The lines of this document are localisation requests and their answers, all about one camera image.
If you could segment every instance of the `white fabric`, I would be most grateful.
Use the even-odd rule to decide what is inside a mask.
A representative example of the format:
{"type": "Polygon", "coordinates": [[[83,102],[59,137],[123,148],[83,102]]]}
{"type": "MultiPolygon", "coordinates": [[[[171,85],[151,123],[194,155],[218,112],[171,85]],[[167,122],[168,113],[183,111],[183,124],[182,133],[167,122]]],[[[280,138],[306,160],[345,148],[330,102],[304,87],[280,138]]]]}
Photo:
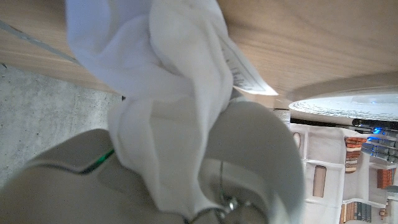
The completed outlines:
{"type": "Polygon", "coordinates": [[[217,2],[67,0],[67,24],[79,62],[127,97],[109,113],[122,165],[143,176],[162,211],[193,218],[215,207],[197,177],[233,84],[217,2]]]}
{"type": "Polygon", "coordinates": [[[369,183],[369,156],[360,156],[357,170],[352,174],[345,174],[345,138],[366,138],[368,134],[343,128],[293,123],[290,124],[290,130],[299,133],[301,140],[298,149],[304,165],[306,190],[303,223],[338,223],[343,200],[368,200],[369,185],[358,183],[369,183]],[[313,196],[316,166],[326,167],[323,198],[313,196]]]}

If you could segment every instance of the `book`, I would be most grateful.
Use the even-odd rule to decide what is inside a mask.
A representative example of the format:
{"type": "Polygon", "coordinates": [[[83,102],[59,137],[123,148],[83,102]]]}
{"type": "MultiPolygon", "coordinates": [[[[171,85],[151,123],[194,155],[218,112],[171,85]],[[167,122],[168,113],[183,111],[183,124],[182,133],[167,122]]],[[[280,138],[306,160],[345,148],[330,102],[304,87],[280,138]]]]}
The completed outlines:
{"type": "Polygon", "coordinates": [[[351,204],[351,212],[349,213],[349,219],[354,220],[354,205],[355,205],[355,203],[351,202],[350,204],[351,204]]]}
{"type": "Polygon", "coordinates": [[[343,222],[347,222],[347,204],[344,204],[344,219],[343,222]]]}
{"type": "Polygon", "coordinates": [[[362,203],[358,202],[358,217],[357,220],[362,220],[362,203]]]}
{"type": "Polygon", "coordinates": [[[362,221],[366,221],[366,204],[362,203],[362,221]]]}
{"type": "Polygon", "coordinates": [[[346,164],[346,168],[353,168],[353,167],[357,167],[358,164],[346,164]]]}
{"type": "Polygon", "coordinates": [[[340,211],[340,222],[339,224],[343,224],[344,223],[344,205],[341,205],[341,211],[340,211]]]}
{"type": "Polygon", "coordinates": [[[358,219],[358,202],[354,202],[354,220],[358,219]]]}
{"type": "Polygon", "coordinates": [[[366,221],[372,222],[372,205],[366,205],[366,221]]]}
{"type": "Polygon", "coordinates": [[[351,220],[351,214],[352,214],[352,206],[351,203],[347,204],[347,221],[351,220]]]}

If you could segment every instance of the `label tag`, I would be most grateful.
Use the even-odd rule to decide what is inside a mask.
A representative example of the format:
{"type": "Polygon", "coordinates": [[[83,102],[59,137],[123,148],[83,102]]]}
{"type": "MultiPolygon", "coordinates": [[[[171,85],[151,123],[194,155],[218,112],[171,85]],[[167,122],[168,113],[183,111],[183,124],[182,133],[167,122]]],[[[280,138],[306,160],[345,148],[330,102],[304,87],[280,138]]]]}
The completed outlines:
{"type": "Polygon", "coordinates": [[[234,78],[234,86],[245,92],[259,95],[278,95],[260,76],[250,61],[229,38],[219,36],[225,61],[234,78]]]}

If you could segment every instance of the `white cloth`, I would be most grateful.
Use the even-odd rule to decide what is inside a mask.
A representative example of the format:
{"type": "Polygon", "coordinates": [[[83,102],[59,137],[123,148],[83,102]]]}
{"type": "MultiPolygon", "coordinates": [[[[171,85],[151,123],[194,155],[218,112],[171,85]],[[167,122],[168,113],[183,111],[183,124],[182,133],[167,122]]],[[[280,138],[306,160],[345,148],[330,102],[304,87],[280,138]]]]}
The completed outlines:
{"type": "Polygon", "coordinates": [[[140,173],[162,211],[193,218],[217,206],[197,178],[233,85],[217,2],[67,0],[67,24],[79,62],[127,97],[108,118],[122,165],[140,173]]]}

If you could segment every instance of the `concrete floor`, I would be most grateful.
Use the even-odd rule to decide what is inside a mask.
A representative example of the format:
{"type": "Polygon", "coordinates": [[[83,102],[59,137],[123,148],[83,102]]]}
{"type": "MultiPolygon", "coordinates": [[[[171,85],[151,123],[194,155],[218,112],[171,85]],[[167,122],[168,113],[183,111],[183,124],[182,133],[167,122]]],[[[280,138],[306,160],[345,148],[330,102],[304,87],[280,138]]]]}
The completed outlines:
{"type": "Polygon", "coordinates": [[[28,160],[84,131],[107,128],[120,95],[0,65],[0,188],[28,160]]]}

